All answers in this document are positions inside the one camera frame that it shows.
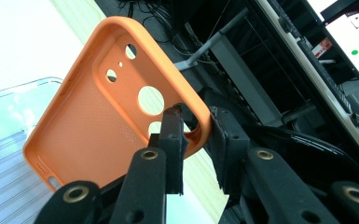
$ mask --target orange phone case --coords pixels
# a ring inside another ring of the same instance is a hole
[[[113,81],[108,70],[116,73]],[[50,177],[103,187],[125,175],[133,153],[147,146],[149,124],[162,119],[140,107],[144,86],[161,92],[164,109],[190,108],[199,126],[185,133],[186,156],[199,150],[211,132],[209,109],[139,22],[111,17],[96,27],[25,143],[25,159],[52,190]]]

